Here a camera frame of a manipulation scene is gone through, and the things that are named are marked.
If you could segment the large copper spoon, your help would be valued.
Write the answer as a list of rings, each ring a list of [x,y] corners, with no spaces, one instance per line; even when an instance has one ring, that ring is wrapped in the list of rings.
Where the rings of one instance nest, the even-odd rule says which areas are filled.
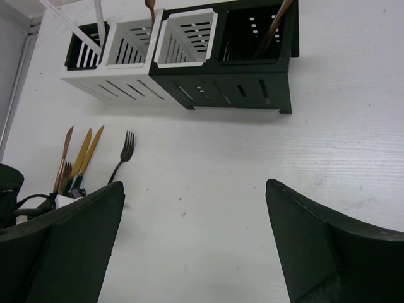
[[[284,0],[282,2],[280,9],[278,10],[278,13],[275,15],[275,18],[274,18],[271,26],[269,27],[266,35],[263,37],[255,55],[254,55],[255,59],[258,59],[259,57],[261,57],[268,49],[273,37],[276,34],[276,30],[278,29],[283,17],[287,13],[287,11],[288,11],[289,7],[292,5],[292,3],[293,3],[293,0]]]

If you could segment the white utensil caddy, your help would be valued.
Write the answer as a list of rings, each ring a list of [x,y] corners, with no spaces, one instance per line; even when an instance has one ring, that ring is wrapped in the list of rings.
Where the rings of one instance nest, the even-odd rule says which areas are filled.
[[[106,66],[113,26],[117,22],[151,19],[150,15],[140,18],[134,14],[109,18],[105,22],[106,38],[102,60],[96,69],[68,71],[64,66],[61,79],[91,96],[112,105],[133,105],[140,107],[177,107],[178,103],[149,75],[153,55],[157,46],[163,10],[156,11],[156,20],[151,24],[150,59],[139,64]]]

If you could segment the copper knife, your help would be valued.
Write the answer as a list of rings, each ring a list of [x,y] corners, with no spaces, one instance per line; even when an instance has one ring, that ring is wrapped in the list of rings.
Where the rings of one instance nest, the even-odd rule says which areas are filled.
[[[63,170],[64,170],[64,164],[65,164],[65,161],[66,161],[66,155],[67,155],[69,144],[70,144],[70,141],[71,141],[73,129],[74,129],[74,127],[71,126],[70,129],[68,130],[68,132],[66,134],[66,137],[65,137],[65,140],[64,140],[64,147],[63,147],[63,151],[62,151],[61,162],[60,162],[59,170],[58,170],[56,180],[55,180],[55,183],[54,183],[53,193],[56,193],[59,190],[59,186],[60,186],[60,183],[61,183],[61,177],[62,177],[62,173],[63,173]]]

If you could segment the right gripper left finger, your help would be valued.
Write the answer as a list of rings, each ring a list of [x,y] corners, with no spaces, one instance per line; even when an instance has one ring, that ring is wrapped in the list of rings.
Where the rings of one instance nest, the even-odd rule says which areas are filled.
[[[124,208],[113,182],[1,230],[1,302],[97,302]]]

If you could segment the white insert bin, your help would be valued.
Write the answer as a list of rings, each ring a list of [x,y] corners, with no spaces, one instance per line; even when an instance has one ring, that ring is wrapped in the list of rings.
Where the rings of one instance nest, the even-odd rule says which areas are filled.
[[[218,13],[172,13],[162,22],[154,62],[159,68],[198,67],[211,58]]]

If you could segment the white chopstick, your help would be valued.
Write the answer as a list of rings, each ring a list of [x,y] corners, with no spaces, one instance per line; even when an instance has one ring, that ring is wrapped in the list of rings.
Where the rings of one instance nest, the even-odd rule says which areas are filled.
[[[96,55],[101,55],[101,47],[94,42],[87,34],[79,29],[71,20],[62,14],[50,1],[39,1],[46,9],[56,15],[82,42],[84,42]]]
[[[97,17],[97,27],[98,27],[98,36],[100,41],[100,46],[102,47],[105,42],[105,23],[104,16],[102,12],[101,0],[94,0],[95,12]]]

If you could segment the black utensil caddy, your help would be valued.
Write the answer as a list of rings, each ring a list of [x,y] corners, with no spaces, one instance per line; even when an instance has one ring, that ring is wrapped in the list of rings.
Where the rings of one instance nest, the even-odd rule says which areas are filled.
[[[172,13],[211,8],[218,13],[211,58],[204,65],[184,68],[159,68],[151,64],[150,76],[184,108],[228,107],[278,110],[292,113],[288,70],[291,59],[299,56],[299,4],[291,46],[287,54],[276,62],[221,63],[218,53],[225,26],[226,12],[236,1],[169,9],[163,12],[162,22]]]

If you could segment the grey insert bin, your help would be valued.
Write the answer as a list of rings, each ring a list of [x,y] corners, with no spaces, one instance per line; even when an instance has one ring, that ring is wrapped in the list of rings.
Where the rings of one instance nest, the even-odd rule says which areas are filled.
[[[113,26],[105,65],[144,65],[150,59],[151,40],[151,19],[117,22]]]

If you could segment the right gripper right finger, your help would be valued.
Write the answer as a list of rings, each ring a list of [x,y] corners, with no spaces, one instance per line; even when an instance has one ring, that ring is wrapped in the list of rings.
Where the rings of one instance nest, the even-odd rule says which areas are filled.
[[[403,302],[403,232],[266,182],[271,228],[291,302]]]

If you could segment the aluminium rail frame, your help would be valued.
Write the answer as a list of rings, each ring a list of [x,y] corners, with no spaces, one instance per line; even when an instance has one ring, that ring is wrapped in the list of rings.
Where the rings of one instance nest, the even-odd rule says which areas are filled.
[[[25,84],[40,21],[1,1],[1,156]]]

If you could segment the rose copper fork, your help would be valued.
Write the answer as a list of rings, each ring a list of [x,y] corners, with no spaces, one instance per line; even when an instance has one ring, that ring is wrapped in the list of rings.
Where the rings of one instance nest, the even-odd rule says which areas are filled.
[[[156,0],[144,0],[145,6],[149,9],[150,14],[151,14],[151,21],[152,23],[155,22],[155,2]]]

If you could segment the copper fork short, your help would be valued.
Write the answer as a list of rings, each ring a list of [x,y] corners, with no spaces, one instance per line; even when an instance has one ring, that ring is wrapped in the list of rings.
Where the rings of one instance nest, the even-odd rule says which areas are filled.
[[[66,185],[67,185],[67,183],[69,181],[71,171],[72,171],[71,162],[65,162],[64,168],[63,168],[63,171],[62,171],[62,175],[61,175],[61,180],[60,180],[59,187],[58,187],[58,194],[59,195],[64,194],[64,190],[65,190],[65,187],[66,187]]]

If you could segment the black fork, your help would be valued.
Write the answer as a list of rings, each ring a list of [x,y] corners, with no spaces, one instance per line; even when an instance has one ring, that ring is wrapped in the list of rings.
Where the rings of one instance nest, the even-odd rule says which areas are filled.
[[[125,163],[130,161],[131,157],[133,156],[134,153],[134,148],[136,145],[136,135],[131,132],[131,131],[126,131],[126,137],[124,140],[124,145],[120,154],[120,161],[119,163],[116,165],[115,169],[113,170],[112,175],[110,176],[109,180],[108,180],[108,184],[112,183],[117,171],[119,170],[120,166]]]

